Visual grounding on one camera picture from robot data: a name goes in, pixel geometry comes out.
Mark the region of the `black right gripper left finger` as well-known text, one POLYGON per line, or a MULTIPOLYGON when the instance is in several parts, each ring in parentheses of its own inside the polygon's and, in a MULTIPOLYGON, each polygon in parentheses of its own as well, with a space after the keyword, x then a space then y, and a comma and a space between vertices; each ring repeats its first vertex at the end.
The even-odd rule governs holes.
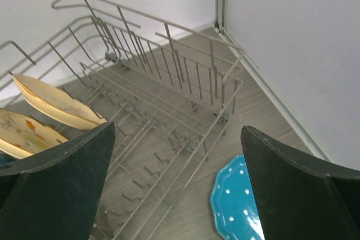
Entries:
POLYGON ((115 144, 113 122, 1 167, 1 239, 89 239, 115 144))

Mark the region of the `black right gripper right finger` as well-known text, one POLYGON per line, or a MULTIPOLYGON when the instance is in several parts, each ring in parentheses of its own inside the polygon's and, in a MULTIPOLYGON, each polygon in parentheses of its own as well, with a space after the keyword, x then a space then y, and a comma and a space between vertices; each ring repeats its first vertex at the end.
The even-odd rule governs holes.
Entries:
POLYGON ((359 171, 252 126, 241 145, 266 239, 359 239, 359 171))

